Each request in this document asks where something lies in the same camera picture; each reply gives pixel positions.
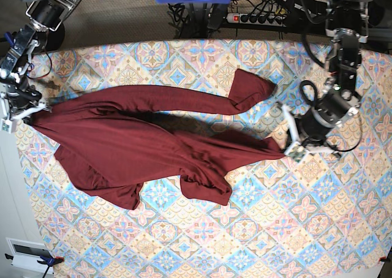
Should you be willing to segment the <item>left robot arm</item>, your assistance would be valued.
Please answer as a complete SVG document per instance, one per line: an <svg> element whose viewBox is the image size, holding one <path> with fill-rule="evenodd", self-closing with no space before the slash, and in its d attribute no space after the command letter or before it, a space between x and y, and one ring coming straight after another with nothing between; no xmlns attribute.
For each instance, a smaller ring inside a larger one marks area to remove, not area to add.
<svg viewBox="0 0 392 278"><path fill-rule="evenodd" d="M368 41L368 4L373 0L327 0L324 15L311 12L305 0L300 0L310 24L324 24L331 39L331 51L325 62L311 52L306 35L301 36L309 57L330 73L318 96L316 85L303 80L299 85L302 99L309 109L304 115L294 115L290 107L278 103L288 124L285 156L300 163L309 154L325 153L341 157L343 150L327 141L327 135L342 127L353 117L359 117L362 96L356 91L357 70L362 63L361 45Z"/></svg>

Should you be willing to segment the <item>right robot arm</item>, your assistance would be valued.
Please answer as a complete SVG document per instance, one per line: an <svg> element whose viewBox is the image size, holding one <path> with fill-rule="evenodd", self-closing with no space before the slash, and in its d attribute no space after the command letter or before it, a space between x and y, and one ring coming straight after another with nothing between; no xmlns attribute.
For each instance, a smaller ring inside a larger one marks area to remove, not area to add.
<svg viewBox="0 0 392 278"><path fill-rule="evenodd" d="M5 33L10 44L1 58L1 119L6 124L30 117L44 110L47 104L42 95L28 83L33 55L46 49L48 35L56 32L81 0L21 0L28 2L25 14L29 18L16 33Z"/></svg>

